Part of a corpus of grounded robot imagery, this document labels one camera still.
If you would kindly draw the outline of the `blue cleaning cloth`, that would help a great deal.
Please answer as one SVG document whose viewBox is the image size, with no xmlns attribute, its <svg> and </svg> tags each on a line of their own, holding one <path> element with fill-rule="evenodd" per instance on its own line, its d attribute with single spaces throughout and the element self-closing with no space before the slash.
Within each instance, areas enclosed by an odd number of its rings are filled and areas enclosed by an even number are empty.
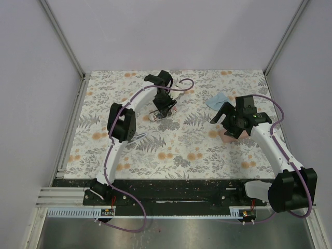
<svg viewBox="0 0 332 249">
<path fill-rule="evenodd" d="M 212 110 L 218 111 L 225 102 L 229 102 L 229 98 L 222 92 L 206 100 L 205 104 Z"/>
</svg>

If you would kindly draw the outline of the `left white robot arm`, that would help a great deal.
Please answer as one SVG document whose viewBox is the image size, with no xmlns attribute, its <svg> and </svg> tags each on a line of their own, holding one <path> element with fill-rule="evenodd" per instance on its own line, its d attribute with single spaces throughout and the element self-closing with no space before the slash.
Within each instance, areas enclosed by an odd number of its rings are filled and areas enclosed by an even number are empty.
<svg viewBox="0 0 332 249">
<path fill-rule="evenodd" d="M 152 102 L 157 116 L 166 118 L 177 101 L 170 96 L 173 78 L 170 73 L 161 71 L 157 76 L 149 74 L 144 78 L 141 89 L 121 104 L 110 107 L 107 130 L 109 147 L 104 165 L 90 184 L 90 191 L 101 205 L 107 205 L 113 198 L 111 187 L 122 151 L 136 133 L 136 112 Z"/>
</svg>

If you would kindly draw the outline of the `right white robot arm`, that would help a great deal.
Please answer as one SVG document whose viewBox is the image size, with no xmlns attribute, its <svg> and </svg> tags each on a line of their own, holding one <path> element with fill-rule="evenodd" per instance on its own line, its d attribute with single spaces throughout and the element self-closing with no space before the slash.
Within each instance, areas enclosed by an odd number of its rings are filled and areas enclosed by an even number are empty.
<svg viewBox="0 0 332 249">
<path fill-rule="evenodd" d="M 308 217 L 314 204 L 317 173 L 313 168 L 306 169 L 276 135 L 274 128 L 279 122 L 272 122 L 268 114 L 258 112 L 253 94 L 237 97 L 235 105 L 225 102 L 210 123 L 216 124 L 220 119 L 226 136 L 238 139 L 246 132 L 257 143 L 275 175 L 272 183 L 259 180 L 245 183 L 236 192 L 237 201 L 248 205 L 259 199 L 269 203 L 276 213 Z"/>
</svg>

